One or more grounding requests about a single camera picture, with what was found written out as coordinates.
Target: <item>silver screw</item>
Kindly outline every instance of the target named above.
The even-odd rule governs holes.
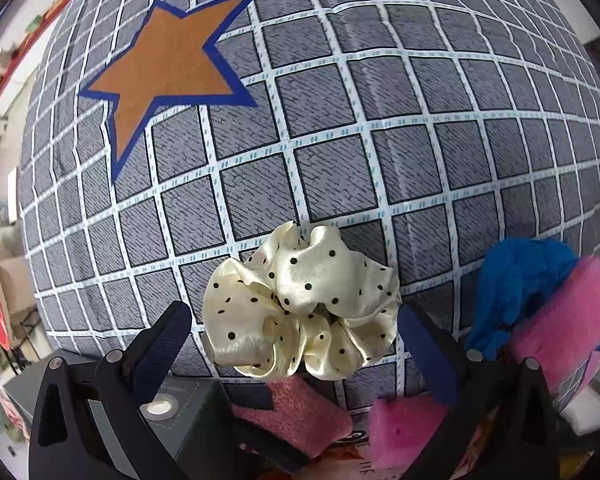
[[[482,361],[482,353],[479,350],[476,350],[475,348],[469,348],[466,351],[466,358],[474,363],[479,363],[480,361]]]
[[[117,363],[122,359],[122,350],[112,350],[107,354],[107,361],[110,363]]]
[[[538,370],[540,368],[540,363],[532,357],[525,359],[525,365],[530,370]]]
[[[51,368],[52,370],[58,370],[58,368],[61,366],[62,366],[62,358],[61,357],[54,357],[53,359],[51,359],[51,361],[49,361],[49,368]]]

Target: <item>grid pattern fabric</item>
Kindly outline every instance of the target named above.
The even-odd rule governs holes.
[[[173,373],[239,389],[203,351],[202,294],[289,219],[397,268],[405,301],[460,340],[497,240],[600,256],[600,80],[552,0],[256,0],[217,46],[258,107],[159,110],[112,186],[109,104],[76,92],[152,1],[73,0],[30,99],[20,207],[59,347],[126,348],[180,298],[194,322]],[[423,389],[400,338],[347,380],[308,380],[357,424]]]

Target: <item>blue crumpled fabric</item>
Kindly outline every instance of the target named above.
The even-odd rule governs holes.
[[[543,306],[578,258],[556,240],[506,238],[484,257],[475,293],[474,325],[465,348],[490,361],[510,338],[510,329]]]

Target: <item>star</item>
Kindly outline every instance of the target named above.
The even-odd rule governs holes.
[[[160,106],[256,103],[215,47],[253,0],[212,0],[188,12],[155,0],[129,47],[78,95],[113,103],[111,181]]]

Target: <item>scrunchie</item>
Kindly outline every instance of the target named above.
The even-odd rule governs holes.
[[[311,375],[344,379],[394,341],[398,289],[396,272],[350,251],[337,228],[315,227],[307,244],[287,222],[247,262],[229,258],[211,275],[203,343],[248,377],[289,377],[304,358]]]

